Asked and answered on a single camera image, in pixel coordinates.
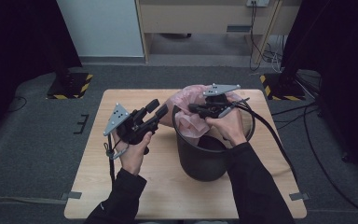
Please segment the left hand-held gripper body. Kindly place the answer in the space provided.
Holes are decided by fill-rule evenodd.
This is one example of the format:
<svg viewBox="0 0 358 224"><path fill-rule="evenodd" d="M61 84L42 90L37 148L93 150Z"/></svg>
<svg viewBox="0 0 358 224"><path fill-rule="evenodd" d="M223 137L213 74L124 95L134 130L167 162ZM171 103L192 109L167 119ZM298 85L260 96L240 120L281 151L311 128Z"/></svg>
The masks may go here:
<svg viewBox="0 0 358 224"><path fill-rule="evenodd" d="M108 136L116 131L123 142L137 145L143 140L146 133L155 133L158 129L158 118L154 116L144 121L146 114L145 107L135 109L130 113L123 105L116 103L103 135Z"/></svg>

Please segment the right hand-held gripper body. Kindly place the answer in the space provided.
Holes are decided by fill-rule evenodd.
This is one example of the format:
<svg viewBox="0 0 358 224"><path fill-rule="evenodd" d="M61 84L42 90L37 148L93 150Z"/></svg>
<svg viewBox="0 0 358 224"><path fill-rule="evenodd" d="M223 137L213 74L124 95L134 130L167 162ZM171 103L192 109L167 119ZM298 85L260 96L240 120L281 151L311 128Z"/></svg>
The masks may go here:
<svg viewBox="0 0 358 224"><path fill-rule="evenodd" d="M213 84L203 93L205 111L209 111L213 119L224 117L233 108L233 104L227 99L227 93L240 87L240 85Z"/></svg>

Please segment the black mesh waste bin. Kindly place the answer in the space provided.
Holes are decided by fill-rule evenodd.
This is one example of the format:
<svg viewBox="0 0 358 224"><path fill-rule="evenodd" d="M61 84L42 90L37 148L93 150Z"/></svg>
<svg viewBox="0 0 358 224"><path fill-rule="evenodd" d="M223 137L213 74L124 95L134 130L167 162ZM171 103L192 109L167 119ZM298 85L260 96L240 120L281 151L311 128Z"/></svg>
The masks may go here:
<svg viewBox="0 0 358 224"><path fill-rule="evenodd" d="M189 138L179 128L175 116L181 112L178 106L173 107L173 128L176 131L176 142L180 164L191 178L210 182L220 178L226 172L226 152L230 147L215 127L200 138Z"/></svg>

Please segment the person's right hand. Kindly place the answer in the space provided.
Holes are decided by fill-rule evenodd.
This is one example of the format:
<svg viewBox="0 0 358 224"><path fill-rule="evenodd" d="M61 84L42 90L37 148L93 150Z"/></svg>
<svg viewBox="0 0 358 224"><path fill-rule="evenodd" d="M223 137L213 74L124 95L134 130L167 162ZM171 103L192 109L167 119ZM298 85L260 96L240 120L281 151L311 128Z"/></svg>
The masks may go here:
<svg viewBox="0 0 358 224"><path fill-rule="evenodd" d="M243 133L241 112L237 108L232 109L221 119L206 118L205 121L214 126L233 147L247 141Z"/></svg>

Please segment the person's left hand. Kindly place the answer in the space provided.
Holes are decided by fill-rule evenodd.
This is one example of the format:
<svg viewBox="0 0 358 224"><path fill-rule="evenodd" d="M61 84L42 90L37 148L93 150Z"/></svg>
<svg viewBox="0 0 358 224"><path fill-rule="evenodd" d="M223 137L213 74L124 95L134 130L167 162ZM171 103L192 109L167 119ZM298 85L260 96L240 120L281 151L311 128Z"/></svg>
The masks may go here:
<svg viewBox="0 0 358 224"><path fill-rule="evenodd" d="M143 140L137 145L123 142L117 132L113 132L116 152L120 154L122 168L132 175L138 175L144 159L145 148L151 141L152 133L145 134Z"/></svg>

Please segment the black yellow-striped stand base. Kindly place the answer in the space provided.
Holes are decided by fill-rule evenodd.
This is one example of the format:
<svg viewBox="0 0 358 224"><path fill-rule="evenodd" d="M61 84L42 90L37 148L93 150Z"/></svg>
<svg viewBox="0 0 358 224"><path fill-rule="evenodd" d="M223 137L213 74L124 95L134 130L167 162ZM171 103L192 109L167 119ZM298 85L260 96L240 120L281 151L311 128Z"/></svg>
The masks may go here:
<svg viewBox="0 0 358 224"><path fill-rule="evenodd" d="M56 76L50 86L48 99L79 99L89 87L93 75L89 73L71 73L68 76Z"/></svg>
<svg viewBox="0 0 358 224"><path fill-rule="evenodd" d="M279 73L264 74L260 77L269 100L300 101L305 93L296 80Z"/></svg>

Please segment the beige wooden desk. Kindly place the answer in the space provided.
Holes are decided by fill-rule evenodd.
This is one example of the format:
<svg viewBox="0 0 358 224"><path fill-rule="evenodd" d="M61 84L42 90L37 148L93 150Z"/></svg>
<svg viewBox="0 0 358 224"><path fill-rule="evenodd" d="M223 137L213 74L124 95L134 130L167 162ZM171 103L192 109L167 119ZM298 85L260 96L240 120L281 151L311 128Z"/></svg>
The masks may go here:
<svg viewBox="0 0 358 224"><path fill-rule="evenodd" d="M153 34L244 34L254 63L260 63L272 35L288 35L303 0L135 0L145 56Z"/></svg>

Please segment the grey tape piece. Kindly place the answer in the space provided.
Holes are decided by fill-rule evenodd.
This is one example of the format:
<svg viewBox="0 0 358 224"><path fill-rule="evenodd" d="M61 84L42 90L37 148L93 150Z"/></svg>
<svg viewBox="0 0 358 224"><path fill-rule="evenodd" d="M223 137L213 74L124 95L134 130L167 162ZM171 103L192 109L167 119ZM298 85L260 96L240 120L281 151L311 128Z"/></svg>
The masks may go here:
<svg viewBox="0 0 358 224"><path fill-rule="evenodd" d="M82 195L82 192L70 191L70 192L63 193L62 196L61 196L61 199L62 200L80 199L81 195Z"/></svg>
<svg viewBox="0 0 358 224"><path fill-rule="evenodd" d="M298 201L298 200L306 201L310 199L308 193L302 193L302 192L291 193L289 197L292 201Z"/></svg>

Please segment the white power strip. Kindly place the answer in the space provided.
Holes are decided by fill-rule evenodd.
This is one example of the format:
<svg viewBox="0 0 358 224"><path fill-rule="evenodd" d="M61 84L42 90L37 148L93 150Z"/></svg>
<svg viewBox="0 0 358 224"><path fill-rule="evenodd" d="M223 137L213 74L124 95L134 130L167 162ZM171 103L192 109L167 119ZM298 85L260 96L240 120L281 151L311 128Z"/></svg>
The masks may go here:
<svg viewBox="0 0 358 224"><path fill-rule="evenodd" d="M247 0L247 7L267 7L269 5L269 0Z"/></svg>

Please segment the black curtain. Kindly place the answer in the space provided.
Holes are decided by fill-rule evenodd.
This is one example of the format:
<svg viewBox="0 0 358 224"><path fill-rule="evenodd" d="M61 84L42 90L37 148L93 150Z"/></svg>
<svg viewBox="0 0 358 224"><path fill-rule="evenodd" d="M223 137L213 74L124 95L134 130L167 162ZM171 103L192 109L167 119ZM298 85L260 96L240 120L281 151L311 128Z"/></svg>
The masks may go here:
<svg viewBox="0 0 358 224"><path fill-rule="evenodd" d="M0 121L21 83L80 65L57 0L0 0Z"/></svg>
<svg viewBox="0 0 358 224"><path fill-rule="evenodd" d="M302 0L282 66L292 59L321 75L327 119L358 163L358 0Z"/></svg>

